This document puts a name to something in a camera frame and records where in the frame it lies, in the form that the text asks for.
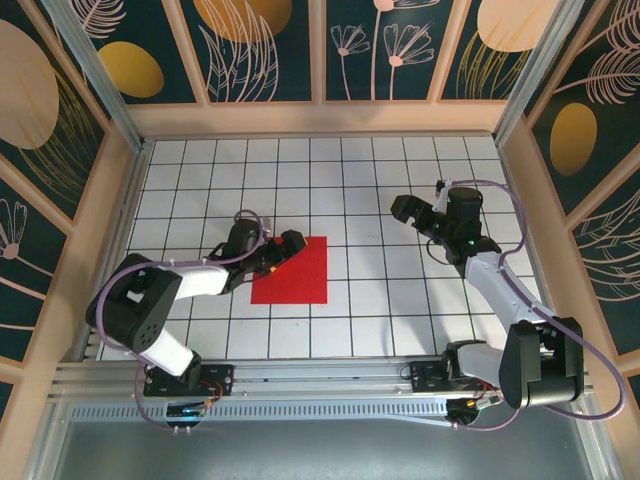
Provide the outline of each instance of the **flower illustration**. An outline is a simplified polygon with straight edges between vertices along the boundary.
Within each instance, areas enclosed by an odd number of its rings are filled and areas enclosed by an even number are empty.
[[[373,0],[373,4],[381,12],[389,12],[394,8],[429,7],[440,0]]]
[[[393,80],[396,68],[404,65],[415,65],[433,60],[433,48],[427,48],[431,43],[429,35],[430,25],[417,27],[407,25],[398,36],[398,24],[384,27],[384,45],[387,48],[389,64],[391,65],[391,79],[389,81],[389,100],[393,100]]]
[[[27,224],[27,207],[20,202],[13,205],[13,215],[9,202],[0,199],[0,255],[5,260],[13,260],[20,251],[20,240]]]
[[[342,64],[342,80],[344,82],[344,91],[347,94],[347,100],[351,100],[351,93],[349,92],[349,83],[347,82],[344,57],[366,52],[371,49],[371,44],[364,41],[365,37],[366,35],[362,30],[362,25],[358,25],[357,27],[348,25],[344,30],[342,30],[340,25],[331,27],[331,38],[333,39],[333,44],[338,49],[338,55],[340,55],[340,62]]]

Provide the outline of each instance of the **red square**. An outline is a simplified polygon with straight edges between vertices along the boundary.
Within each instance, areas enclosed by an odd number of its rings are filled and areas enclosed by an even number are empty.
[[[308,237],[304,250],[252,287],[252,304],[326,304],[327,237]]]

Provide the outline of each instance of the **white grid mat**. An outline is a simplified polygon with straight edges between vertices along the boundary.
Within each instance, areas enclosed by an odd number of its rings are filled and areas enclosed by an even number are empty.
[[[276,234],[327,237],[326,305],[251,305],[250,284],[175,302],[167,328],[204,359],[428,355],[471,338],[504,344],[482,296],[390,215],[396,195],[433,202],[440,178],[505,182],[490,137],[157,142],[129,253],[200,258],[226,240],[240,208],[273,217]],[[503,247],[517,243],[510,199],[480,190],[484,233]],[[432,253],[443,259],[440,247]],[[537,295],[527,254],[510,264]],[[98,358],[129,357],[105,349]]]

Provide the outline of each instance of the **yellow circle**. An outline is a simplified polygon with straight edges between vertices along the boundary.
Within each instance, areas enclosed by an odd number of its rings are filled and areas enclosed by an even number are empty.
[[[246,0],[255,19],[264,18],[273,36],[284,30],[291,18],[291,0]],[[248,43],[263,39],[261,30],[250,28],[245,0],[194,0],[204,23],[219,36],[234,42]]]
[[[482,0],[478,34],[499,52],[524,52],[536,46],[557,0]]]
[[[58,122],[58,84],[49,59],[31,37],[0,20],[0,138],[41,147]]]
[[[137,98],[159,93],[164,76],[158,62],[146,50],[129,42],[113,42],[98,52],[118,90]]]
[[[596,117],[581,103],[564,107],[551,129],[551,164],[560,175],[570,177],[585,166],[596,144]]]

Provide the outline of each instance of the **red paper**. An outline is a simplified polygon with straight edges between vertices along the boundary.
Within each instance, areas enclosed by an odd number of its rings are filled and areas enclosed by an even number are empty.
[[[304,250],[272,274],[256,279],[252,284],[251,303],[326,304],[327,237],[308,237]]]

